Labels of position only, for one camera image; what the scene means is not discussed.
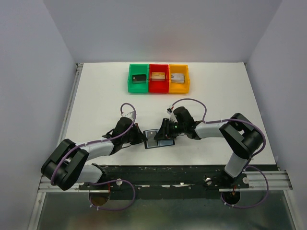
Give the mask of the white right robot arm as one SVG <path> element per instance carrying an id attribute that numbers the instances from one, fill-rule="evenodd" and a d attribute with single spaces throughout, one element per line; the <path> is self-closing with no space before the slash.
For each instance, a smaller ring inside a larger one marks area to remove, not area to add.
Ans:
<path id="1" fill-rule="evenodd" d="M 230 146 L 232 155 L 217 177 L 216 183 L 223 187 L 233 187 L 238 176 L 248 166 L 251 159 L 266 146 L 263 132 L 240 113 L 229 119 L 216 121 L 195 121 L 189 111 L 181 106 L 168 109 L 169 118 L 162 121 L 154 140 L 174 140 L 180 134 L 189 139 L 224 138 Z"/>

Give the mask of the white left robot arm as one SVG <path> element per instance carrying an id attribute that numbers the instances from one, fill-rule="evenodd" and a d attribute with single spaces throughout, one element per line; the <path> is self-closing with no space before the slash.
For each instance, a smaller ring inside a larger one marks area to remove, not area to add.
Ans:
<path id="1" fill-rule="evenodd" d="M 89 182 L 95 189 L 106 185 L 106 177 L 97 166 L 86 166 L 89 160 L 110 156 L 123 148 L 123 145 L 136 145 L 147 141 L 138 124 L 130 118 L 122 117 L 115 128 L 99 140 L 76 144 L 64 139 L 41 167 L 41 173 L 50 180 L 51 185 L 61 190 L 70 189 L 75 183 Z"/>

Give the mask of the black leather card holder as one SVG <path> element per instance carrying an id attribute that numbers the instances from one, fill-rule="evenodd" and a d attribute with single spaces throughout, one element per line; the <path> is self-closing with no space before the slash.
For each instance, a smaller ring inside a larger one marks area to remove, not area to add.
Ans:
<path id="1" fill-rule="evenodd" d="M 158 132 L 158 129 L 149 129 L 149 130 L 143 131 L 143 134 L 147 137 L 147 132 L 151 131 L 151 130 L 156 130 L 156 133 Z M 159 141 L 157 141 L 157 143 L 158 143 L 158 146 L 149 148 L 147 146 L 147 141 L 146 141 L 146 142 L 144 142 L 144 147 L 145 147 L 145 149 L 154 149 L 154 148 L 161 148 L 161 147 L 167 147 L 167 146 L 175 145 L 175 141 L 174 140 L 159 140 Z"/>

